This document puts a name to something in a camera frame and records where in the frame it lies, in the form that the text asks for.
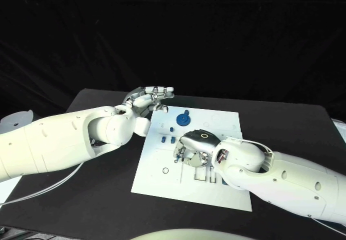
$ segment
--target blue component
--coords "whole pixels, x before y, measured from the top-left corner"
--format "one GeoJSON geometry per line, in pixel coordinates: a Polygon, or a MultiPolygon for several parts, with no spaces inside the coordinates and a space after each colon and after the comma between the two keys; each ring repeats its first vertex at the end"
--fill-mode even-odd
{"type": "Polygon", "coordinates": [[[192,122],[192,119],[189,117],[189,110],[184,110],[183,114],[179,114],[176,117],[176,123],[180,126],[187,126],[192,122]]]}
{"type": "Polygon", "coordinates": [[[223,184],[223,185],[228,185],[228,183],[225,182],[223,178],[222,178],[222,184],[223,184]]]}

